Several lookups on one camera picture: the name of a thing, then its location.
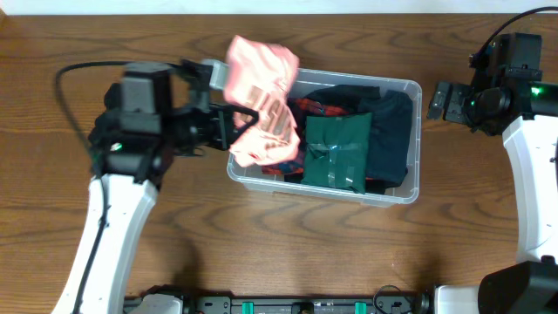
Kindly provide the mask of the pink printed t-shirt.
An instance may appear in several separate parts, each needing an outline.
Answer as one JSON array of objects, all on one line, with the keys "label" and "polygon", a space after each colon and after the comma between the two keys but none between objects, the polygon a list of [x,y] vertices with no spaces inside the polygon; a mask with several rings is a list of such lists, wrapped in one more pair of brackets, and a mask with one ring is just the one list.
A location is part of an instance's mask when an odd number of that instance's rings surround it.
[{"label": "pink printed t-shirt", "polygon": [[296,80],[299,58],[282,45],[236,36],[228,47],[226,63],[224,99],[258,112],[258,122],[229,148],[237,164],[267,166],[293,160],[300,138],[287,96]]}]

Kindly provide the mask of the large black garment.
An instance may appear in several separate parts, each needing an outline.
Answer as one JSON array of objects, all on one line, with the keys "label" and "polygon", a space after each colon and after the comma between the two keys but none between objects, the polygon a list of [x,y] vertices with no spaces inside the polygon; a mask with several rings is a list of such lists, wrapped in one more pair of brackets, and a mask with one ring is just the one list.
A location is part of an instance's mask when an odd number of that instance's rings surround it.
[{"label": "large black garment", "polygon": [[[333,87],[316,90],[302,98],[290,99],[311,99],[325,105],[342,106],[359,113],[357,108],[362,99],[379,98],[379,89],[375,86],[335,85]],[[302,178],[300,174],[284,175],[284,180],[290,183],[302,184]]]}]

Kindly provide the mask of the dark navy garment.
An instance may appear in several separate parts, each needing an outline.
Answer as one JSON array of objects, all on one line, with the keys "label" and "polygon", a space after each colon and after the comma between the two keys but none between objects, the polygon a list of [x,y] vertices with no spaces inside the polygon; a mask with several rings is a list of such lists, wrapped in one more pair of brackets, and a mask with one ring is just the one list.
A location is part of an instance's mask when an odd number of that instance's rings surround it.
[{"label": "dark navy garment", "polygon": [[360,113],[372,113],[366,160],[366,188],[383,193],[399,187],[407,174],[413,102],[404,92],[388,90],[379,99],[362,99]]}]

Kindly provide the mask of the black garment with tape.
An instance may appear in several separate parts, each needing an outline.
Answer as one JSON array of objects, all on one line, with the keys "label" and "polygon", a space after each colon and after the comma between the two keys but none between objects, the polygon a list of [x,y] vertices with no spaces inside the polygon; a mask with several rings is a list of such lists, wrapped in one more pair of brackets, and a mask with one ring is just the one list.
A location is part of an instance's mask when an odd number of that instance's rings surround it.
[{"label": "black garment with tape", "polygon": [[104,97],[105,110],[95,119],[94,128],[88,135],[92,151],[109,151],[112,144],[126,135],[120,127],[122,109],[121,84],[113,83]]}]

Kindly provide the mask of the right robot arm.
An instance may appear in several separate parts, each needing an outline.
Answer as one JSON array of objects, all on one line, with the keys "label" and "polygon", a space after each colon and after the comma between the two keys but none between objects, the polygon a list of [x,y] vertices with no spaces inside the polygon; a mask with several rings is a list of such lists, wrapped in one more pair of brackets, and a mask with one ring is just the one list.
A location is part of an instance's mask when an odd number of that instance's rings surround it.
[{"label": "right robot arm", "polygon": [[470,57],[468,85],[441,81],[428,119],[500,136],[514,177],[518,244],[513,266],[473,286],[440,285],[435,313],[557,311],[557,86],[542,80],[541,36],[491,36]]}]

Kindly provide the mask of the clear plastic storage bin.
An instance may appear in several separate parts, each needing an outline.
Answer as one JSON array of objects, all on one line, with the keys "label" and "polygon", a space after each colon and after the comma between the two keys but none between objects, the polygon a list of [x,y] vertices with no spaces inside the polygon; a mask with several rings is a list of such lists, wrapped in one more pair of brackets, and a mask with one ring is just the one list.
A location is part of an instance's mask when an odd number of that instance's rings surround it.
[{"label": "clear plastic storage bin", "polygon": [[422,113],[422,88],[420,84],[409,79],[373,77],[302,68],[298,72],[296,82],[290,90],[290,95],[299,98],[315,90],[334,85],[376,86],[380,89],[381,94],[388,91],[404,92],[412,100],[412,128],[406,159],[407,174],[400,186],[388,188],[383,194],[366,193],[362,195],[347,190],[290,183],[286,182],[281,175],[264,174],[258,165],[241,167],[235,161],[234,156],[228,158],[227,172],[229,178],[241,183],[248,190],[353,201],[382,208],[388,208],[396,204],[411,204],[416,201],[420,187]]}]

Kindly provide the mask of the dark green garment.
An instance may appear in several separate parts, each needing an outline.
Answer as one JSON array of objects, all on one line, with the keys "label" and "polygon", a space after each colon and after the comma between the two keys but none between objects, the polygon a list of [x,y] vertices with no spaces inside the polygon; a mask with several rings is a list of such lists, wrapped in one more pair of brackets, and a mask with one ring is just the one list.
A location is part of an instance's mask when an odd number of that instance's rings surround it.
[{"label": "dark green garment", "polygon": [[302,184],[365,192],[372,114],[306,119]]}]

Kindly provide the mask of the red navy plaid shirt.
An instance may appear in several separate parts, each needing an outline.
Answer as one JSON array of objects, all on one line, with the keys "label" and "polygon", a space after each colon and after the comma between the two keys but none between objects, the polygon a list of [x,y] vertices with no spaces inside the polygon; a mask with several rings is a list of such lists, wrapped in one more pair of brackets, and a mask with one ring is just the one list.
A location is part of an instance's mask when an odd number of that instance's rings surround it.
[{"label": "red navy plaid shirt", "polygon": [[294,160],[283,161],[262,167],[264,174],[300,174],[303,176],[304,154],[306,152],[305,129],[306,119],[309,116],[330,117],[360,114],[342,106],[325,105],[311,99],[289,99],[288,106],[297,123],[296,134],[300,136],[301,143]]}]

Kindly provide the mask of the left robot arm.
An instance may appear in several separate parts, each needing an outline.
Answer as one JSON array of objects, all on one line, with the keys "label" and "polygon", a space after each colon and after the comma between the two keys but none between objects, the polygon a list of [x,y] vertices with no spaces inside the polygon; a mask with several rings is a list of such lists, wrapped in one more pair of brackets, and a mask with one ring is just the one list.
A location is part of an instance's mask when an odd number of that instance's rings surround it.
[{"label": "left robot arm", "polygon": [[57,101],[92,160],[84,231],[57,313],[120,313],[140,234],[174,157],[201,157],[204,147],[227,151],[246,131],[233,116],[256,111],[215,104],[228,65],[206,59],[180,64],[121,62],[124,75],[104,97],[105,111],[85,136],[62,91],[67,66],[57,72]]}]

